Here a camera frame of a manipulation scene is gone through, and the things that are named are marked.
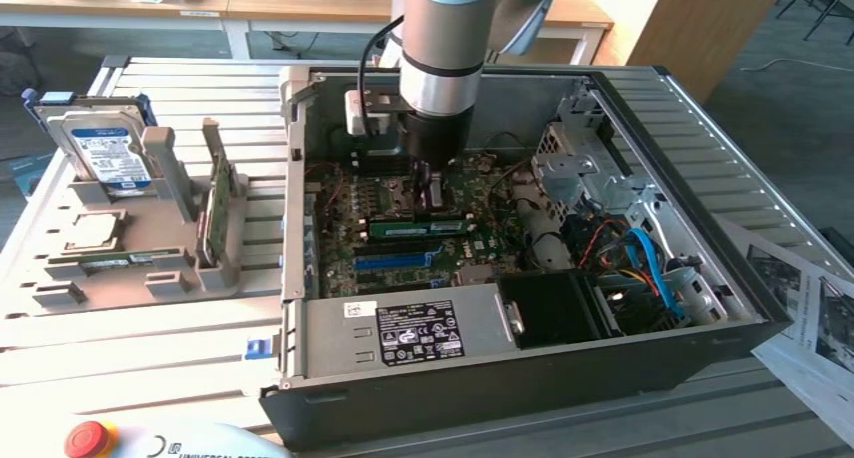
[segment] black pcie slot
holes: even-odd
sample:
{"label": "black pcie slot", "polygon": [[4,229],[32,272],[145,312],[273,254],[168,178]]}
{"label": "black pcie slot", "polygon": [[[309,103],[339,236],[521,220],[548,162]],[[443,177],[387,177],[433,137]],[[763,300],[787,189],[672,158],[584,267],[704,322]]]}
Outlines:
{"label": "black pcie slot", "polygon": [[368,243],[352,249],[352,254],[360,256],[399,255],[404,253],[427,253],[435,251],[440,245],[437,240],[401,241],[395,243]]}
{"label": "black pcie slot", "polygon": [[373,283],[381,283],[383,281],[384,281],[383,277],[376,273],[356,274],[356,285],[371,285]]}
{"label": "black pcie slot", "polygon": [[376,288],[359,288],[356,295],[377,295],[380,293],[396,293],[400,291],[415,291],[415,290],[429,290],[432,286],[429,282],[425,283],[409,283],[408,285],[392,285],[392,286],[380,286]]}

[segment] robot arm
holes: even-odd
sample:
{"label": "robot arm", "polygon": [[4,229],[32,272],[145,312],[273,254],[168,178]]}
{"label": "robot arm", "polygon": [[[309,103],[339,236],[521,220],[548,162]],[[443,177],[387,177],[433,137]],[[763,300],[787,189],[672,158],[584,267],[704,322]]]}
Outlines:
{"label": "robot arm", "polygon": [[551,0],[405,0],[400,96],[413,112],[401,120],[400,144],[431,171],[444,168],[465,144],[487,49],[524,53],[550,5]]}

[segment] slotted aluminum table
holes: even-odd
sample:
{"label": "slotted aluminum table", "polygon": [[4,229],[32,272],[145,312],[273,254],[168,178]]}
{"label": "slotted aluminum table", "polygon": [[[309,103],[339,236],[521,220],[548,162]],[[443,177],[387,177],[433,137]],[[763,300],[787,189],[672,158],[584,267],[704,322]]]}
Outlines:
{"label": "slotted aluminum table", "polygon": [[[272,361],[243,362],[240,357],[247,337],[269,335],[281,319],[280,220],[288,144],[279,114],[279,69],[287,64],[133,58],[125,66],[101,68],[88,93],[127,96],[141,91],[151,97],[160,125],[176,130],[176,154],[191,176],[209,170],[201,119],[212,117],[220,122],[228,157],[251,179],[243,263],[251,292],[224,301],[6,317],[0,321],[0,348],[5,349],[0,353],[0,413],[46,403],[52,410],[111,421],[184,415],[235,424],[277,439],[256,399],[241,393],[255,386],[259,374],[271,374]],[[843,260],[672,78],[646,67],[599,70],[710,210],[850,276]],[[70,167],[57,154],[0,255],[4,286],[16,266],[32,259],[32,244],[62,200],[56,190],[64,189],[70,176]],[[32,305],[5,299],[0,310],[38,314]],[[754,358],[710,366],[667,393],[316,455],[352,453],[854,456]]]}

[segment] red button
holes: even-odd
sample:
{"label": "red button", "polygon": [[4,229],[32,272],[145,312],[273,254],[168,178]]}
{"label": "red button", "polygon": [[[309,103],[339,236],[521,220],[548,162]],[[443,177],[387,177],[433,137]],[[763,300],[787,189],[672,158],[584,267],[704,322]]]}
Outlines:
{"label": "red button", "polygon": [[97,421],[86,421],[74,426],[65,437],[68,458],[93,458],[109,442],[109,431]]}

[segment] barcode sticker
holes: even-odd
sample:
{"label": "barcode sticker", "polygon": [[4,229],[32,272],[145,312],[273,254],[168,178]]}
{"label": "barcode sticker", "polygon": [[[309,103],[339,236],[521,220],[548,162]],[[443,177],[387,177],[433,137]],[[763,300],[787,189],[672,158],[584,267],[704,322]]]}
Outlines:
{"label": "barcode sticker", "polygon": [[344,318],[359,318],[376,315],[375,301],[353,301],[344,303]]}
{"label": "barcode sticker", "polygon": [[181,16],[204,16],[207,18],[219,18],[219,12],[216,11],[195,11],[181,10]]}

